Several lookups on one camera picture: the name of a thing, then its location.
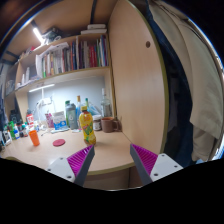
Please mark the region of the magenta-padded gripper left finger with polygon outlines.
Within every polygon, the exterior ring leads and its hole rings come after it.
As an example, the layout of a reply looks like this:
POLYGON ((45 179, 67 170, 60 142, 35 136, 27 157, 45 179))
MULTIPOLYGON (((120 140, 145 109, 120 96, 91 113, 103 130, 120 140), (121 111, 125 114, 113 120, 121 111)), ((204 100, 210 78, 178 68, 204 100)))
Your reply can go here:
POLYGON ((58 158, 46 170, 69 182, 83 186, 94 156, 94 146, 90 145, 68 158, 58 158))

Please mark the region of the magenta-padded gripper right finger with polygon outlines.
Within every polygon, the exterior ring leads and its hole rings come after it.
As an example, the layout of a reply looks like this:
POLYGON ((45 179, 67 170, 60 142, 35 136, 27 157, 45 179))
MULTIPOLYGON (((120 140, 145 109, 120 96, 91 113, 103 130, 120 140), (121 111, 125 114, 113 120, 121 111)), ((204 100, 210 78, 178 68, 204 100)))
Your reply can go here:
POLYGON ((130 169, 130 186, 145 186, 182 169, 167 154, 157 155, 135 144, 130 145, 130 155, 135 163, 130 169))

